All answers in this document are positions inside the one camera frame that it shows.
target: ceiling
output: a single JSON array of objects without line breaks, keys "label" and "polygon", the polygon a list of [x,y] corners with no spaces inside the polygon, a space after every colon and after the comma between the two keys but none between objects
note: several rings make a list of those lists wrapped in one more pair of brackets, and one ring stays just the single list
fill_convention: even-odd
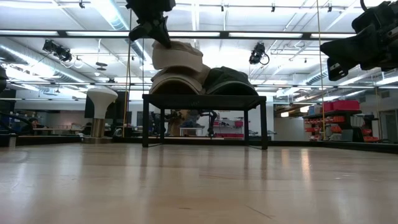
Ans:
[{"label": "ceiling", "polygon": [[[113,30],[106,20],[106,15],[96,7],[96,4],[106,4],[114,1],[122,20],[129,24],[130,11],[120,0],[92,0],[83,1],[81,9],[77,0],[17,0],[0,2],[0,29],[37,29],[37,30]],[[316,0],[176,0],[177,5],[166,15],[169,17],[167,27],[171,30],[240,30],[261,32],[318,32],[317,2]],[[271,12],[272,3],[275,12]],[[368,7],[376,6],[382,1],[367,0]],[[328,12],[331,3],[332,11]],[[362,10],[358,0],[319,0],[320,31],[321,32],[354,32],[351,23]],[[135,27],[136,17],[132,13],[131,27]],[[31,37],[8,37],[26,49],[33,50],[41,57],[53,60],[54,74],[59,64],[52,55],[42,50],[45,39]],[[128,44],[122,39],[52,39],[56,44],[71,50],[80,59],[75,64],[66,64],[72,75],[83,75],[84,82],[106,82],[115,78],[119,83],[126,82]],[[253,84],[290,84],[303,85],[319,73],[320,57],[318,41],[287,41],[287,40],[233,40],[233,39],[198,39],[181,41],[189,42],[199,48],[204,56],[203,63],[210,67],[227,66],[249,75]],[[263,42],[271,58],[269,65],[250,65],[248,62],[251,50],[257,42]],[[138,40],[144,52],[152,55],[153,40]],[[132,52],[134,61],[131,62],[132,83],[151,83],[150,78],[155,71],[151,64],[142,67],[139,55]],[[325,66],[327,57],[322,55]],[[107,63],[106,71],[97,71],[96,62]],[[337,83],[330,83],[324,78],[325,85],[338,85],[350,78],[363,75],[356,71]],[[364,76],[358,82],[365,82],[369,78]],[[275,95],[278,88],[258,88],[258,91],[270,92]],[[307,95],[308,91],[294,91],[294,97]]]}]

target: wooden floor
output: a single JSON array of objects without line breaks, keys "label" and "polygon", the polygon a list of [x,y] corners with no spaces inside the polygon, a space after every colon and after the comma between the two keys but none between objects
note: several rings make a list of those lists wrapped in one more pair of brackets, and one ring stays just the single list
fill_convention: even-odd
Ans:
[{"label": "wooden floor", "polygon": [[398,223],[398,156],[61,144],[0,151],[0,223]]}]

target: black table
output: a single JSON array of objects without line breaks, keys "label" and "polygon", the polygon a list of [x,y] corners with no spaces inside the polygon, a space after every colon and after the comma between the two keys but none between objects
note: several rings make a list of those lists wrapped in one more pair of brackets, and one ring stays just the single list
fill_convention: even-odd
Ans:
[{"label": "black table", "polygon": [[[266,96],[223,96],[223,95],[142,95],[144,100],[142,116],[142,146],[148,147],[149,104],[160,109],[160,126],[164,127],[164,111],[171,110],[232,110],[244,112],[244,142],[249,145],[249,110],[260,105],[261,149],[268,148]],[[160,132],[160,143],[164,133]]]}]

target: table leg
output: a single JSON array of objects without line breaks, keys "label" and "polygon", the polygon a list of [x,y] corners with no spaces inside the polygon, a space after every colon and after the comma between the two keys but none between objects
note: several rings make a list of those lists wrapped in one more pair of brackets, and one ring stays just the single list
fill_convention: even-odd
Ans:
[{"label": "table leg", "polygon": [[148,132],[149,132],[149,102],[144,99],[142,115],[142,146],[148,147]]},{"label": "table leg", "polygon": [[160,143],[164,143],[164,109],[160,109]]},{"label": "table leg", "polygon": [[268,131],[267,131],[267,110],[266,101],[260,102],[260,119],[261,119],[261,149],[268,149]]},{"label": "table leg", "polygon": [[243,111],[244,125],[244,144],[249,145],[249,111]]}]

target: storage shelf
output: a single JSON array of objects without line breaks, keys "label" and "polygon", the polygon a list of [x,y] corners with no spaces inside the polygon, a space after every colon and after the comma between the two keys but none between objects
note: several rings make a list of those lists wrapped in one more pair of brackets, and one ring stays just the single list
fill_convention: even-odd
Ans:
[{"label": "storage shelf", "polygon": [[[360,110],[355,110],[355,111],[328,111],[325,112],[325,117],[327,116],[334,116],[334,115],[345,115],[345,114],[349,114],[349,115],[354,115],[354,114],[360,114],[362,113],[362,111]],[[323,115],[322,114],[314,114],[314,115],[308,115],[308,116],[304,116],[304,119],[309,119],[309,118],[322,118]]]}]

